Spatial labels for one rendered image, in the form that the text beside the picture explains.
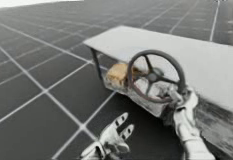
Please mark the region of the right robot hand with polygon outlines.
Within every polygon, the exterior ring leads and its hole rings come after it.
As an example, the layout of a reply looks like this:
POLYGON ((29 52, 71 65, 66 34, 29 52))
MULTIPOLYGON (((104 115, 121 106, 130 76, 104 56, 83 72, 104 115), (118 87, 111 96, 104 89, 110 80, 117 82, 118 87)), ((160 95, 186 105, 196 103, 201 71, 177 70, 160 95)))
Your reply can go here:
POLYGON ((171 87, 169 89, 169 95, 172 99, 170 105, 176 110, 185 109, 188 114, 191 114, 198 104, 198 96, 195 93, 195 90, 190 86, 187 86, 182 94, 171 87))

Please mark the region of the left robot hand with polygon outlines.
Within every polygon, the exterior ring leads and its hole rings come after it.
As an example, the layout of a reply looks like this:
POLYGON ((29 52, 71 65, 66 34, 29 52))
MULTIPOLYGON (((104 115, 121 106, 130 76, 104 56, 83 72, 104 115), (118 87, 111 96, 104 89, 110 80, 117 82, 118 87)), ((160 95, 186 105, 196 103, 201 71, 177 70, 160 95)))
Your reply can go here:
POLYGON ((118 129, 127 121, 128 116, 129 113, 124 112, 102 130, 99 142, 106 155, 119 155, 130 152, 130 147, 126 141, 132 135, 135 125, 129 124, 124 127, 122 131, 118 131, 118 129))

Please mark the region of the dark steering wheel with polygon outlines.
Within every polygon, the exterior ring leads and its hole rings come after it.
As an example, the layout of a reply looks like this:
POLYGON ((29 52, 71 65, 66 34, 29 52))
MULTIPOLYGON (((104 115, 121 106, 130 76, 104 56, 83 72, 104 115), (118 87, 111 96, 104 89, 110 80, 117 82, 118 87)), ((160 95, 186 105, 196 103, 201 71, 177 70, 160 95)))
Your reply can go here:
POLYGON ((134 92, 138 96, 144 98, 145 100, 154 102, 154 103, 166 103, 166 102, 172 101, 172 98, 169 97, 168 93, 160 96, 158 99, 152 98, 149 95, 149 92, 150 92, 152 86, 156 82, 166 82, 166 83, 175 85, 176 91, 178 94, 183 94, 185 92, 185 89, 186 89, 185 73, 184 73, 182 67, 180 66, 180 64, 171 55, 169 55, 163 51, 159 51, 159 50, 144 50, 144 51, 141 51, 141 52, 137 53, 136 55, 134 55, 128 63, 127 82, 128 82, 129 87, 131 89, 133 89, 134 92), (161 69, 152 65, 151 61, 148 58, 149 55, 162 57, 163 59, 167 60, 173 66, 175 71, 177 72, 179 80, 174 81, 172 79, 166 78, 165 73, 161 69), (139 72, 138 74, 134 74, 133 73, 134 63, 140 57, 143 57, 145 59, 147 67, 148 67, 148 71, 145 73, 139 72), (145 78, 148 81, 148 86, 147 86, 147 89, 145 92, 142 92, 135 85, 135 82, 141 78, 145 78))

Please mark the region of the grey cart with brown box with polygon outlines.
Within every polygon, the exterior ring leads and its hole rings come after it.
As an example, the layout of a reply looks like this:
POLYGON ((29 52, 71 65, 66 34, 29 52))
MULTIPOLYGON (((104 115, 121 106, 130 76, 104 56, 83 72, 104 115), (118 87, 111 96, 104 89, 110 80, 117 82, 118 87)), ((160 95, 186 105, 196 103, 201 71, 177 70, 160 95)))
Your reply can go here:
MULTIPOLYGON (((118 26, 84 41, 91 53, 102 53, 114 63, 99 77, 108 89, 128 96, 137 105, 165 124, 173 123, 170 102, 154 103, 138 96, 127 82, 127 67, 131 58, 144 50, 163 51, 177 60, 182 67, 186 87, 193 87, 198 95, 194 109, 196 126, 201 135, 223 160, 233 160, 233 46, 216 44, 128 26, 118 26)), ((162 57, 149 55, 152 65, 161 69, 165 77, 178 81, 173 66, 162 57)), ((148 71, 143 57, 134 63, 133 73, 148 71)), ((145 92, 148 81, 141 78, 135 85, 145 92)), ((149 95, 158 99, 176 86, 156 82, 149 95)))

